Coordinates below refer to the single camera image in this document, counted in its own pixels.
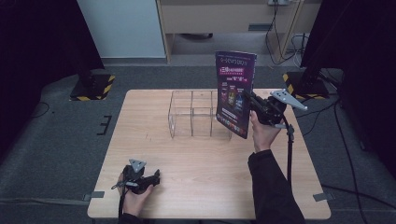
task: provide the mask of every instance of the black jacket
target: black jacket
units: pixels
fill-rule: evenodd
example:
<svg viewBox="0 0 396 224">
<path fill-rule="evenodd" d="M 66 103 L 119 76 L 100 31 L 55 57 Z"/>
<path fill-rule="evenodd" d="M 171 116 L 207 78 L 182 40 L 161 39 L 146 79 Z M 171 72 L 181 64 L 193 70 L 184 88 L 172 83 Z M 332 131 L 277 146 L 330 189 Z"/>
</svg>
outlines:
<svg viewBox="0 0 396 224">
<path fill-rule="evenodd" d="M 253 181 L 256 221 L 259 224 L 300 224 L 304 216 L 294 200 L 291 187 L 283 176 L 270 149 L 248 158 Z M 140 224 L 137 217 L 123 214 L 120 224 Z"/>
</svg>

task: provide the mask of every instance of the acrylic divider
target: acrylic divider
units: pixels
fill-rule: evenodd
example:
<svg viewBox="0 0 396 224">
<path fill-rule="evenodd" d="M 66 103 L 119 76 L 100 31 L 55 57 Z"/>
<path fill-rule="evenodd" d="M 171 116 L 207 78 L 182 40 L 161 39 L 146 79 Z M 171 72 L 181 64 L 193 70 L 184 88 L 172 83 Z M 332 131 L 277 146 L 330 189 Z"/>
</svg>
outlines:
<svg viewBox="0 0 396 224">
<path fill-rule="evenodd" d="M 216 119 L 216 91 L 172 91 L 168 121 L 172 138 L 210 136 L 231 139 L 232 133 Z"/>
</svg>

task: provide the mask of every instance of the wall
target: wall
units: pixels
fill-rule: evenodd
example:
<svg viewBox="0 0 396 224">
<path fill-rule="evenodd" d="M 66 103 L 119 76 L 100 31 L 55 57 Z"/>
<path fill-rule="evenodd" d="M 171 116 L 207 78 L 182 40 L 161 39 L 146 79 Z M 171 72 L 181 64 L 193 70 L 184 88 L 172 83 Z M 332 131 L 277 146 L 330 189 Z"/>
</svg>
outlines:
<svg viewBox="0 0 396 224">
<path fill-rule="evenodd" d="M 101 58 L 165 58 L 155 0 L 78 0 Z"/>
</svg>

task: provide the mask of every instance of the table top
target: table top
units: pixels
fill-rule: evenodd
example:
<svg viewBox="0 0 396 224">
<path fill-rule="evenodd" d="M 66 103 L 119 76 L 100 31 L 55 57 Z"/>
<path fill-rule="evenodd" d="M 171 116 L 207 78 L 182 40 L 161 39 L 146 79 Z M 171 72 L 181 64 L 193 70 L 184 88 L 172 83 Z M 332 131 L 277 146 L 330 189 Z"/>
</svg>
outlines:
<svg viewBox="0 0 396 224">
<path fill-rule="evenodd" d="M 88 215 L 118 217 L 120 195 L 111 189 L 129 159 L 147 163 L 144 176 L 161 171 L 161 184 L 154 188 L 141 213 L 146 218 L 255 219 L 248 156 L 254 151 L 252 133 L 243 139 L 210 136 L 171 137 L 168 112 L 174 90 L 131 90 L 126 93 L 108 151 L 94 191 Z M 263 98 L 271 89 L 256 89 Z M 285 111 L 295 129 L 292 189 L 305 219 L 327 219 L 327 201 L 316 202 L 323 192 L 290 106 Z M 286 175 L 288 137 L 282 130 L 272 144 L 279 166 Z"/>
</svg>

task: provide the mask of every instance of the gray carpet floor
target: gray carpet floor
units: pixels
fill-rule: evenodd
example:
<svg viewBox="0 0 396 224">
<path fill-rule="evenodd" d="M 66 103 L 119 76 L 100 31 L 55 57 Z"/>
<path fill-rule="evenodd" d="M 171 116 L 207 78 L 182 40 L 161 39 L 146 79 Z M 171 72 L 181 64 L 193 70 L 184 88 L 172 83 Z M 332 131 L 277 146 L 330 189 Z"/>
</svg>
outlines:
<svg viewBox="0 0 396 224">
<path fill-rule="evenodd" d="M 84 194 L 94 190 L 128 90 L 216 88 L 213 66 L 118 66 L 106 70 L 116 78 L 102 101 L 69 101 L 77 76 L 59 80 L 42 91 L 41 103 L 0 167 L 0 223 L 92 223 L 87 204 L 16 203 L 5 199 L 81 202 Z M 282 75 L 297 70 L 294 66 L 258 66 L 254 86 L 285 88 Z M 329 99 L 307 100 L 304 104 L 308 112 L 296 110 L 295 114 L 321 184 L 352 192 L 324 187 L 324 192 L 335 198 L 329 201 L 332 216 L 307 223 L 364 223 L 361 211 L 367 223 L 394 223 L 396 181 L 374 152 L 361 150 L 345 111 L 340 104 L 333 105 L 338 100 L 336 91 L 330 85 L 328 89 L 334 93 Z M 112 118 L 108 130 L 98 135 L 104 130 L 101 123 L 107 122 L 105 116 Z M 359 192 L 365 194 L 360 196 L 361 211 L 353 193 L 348 153 Z"/>
</svg>

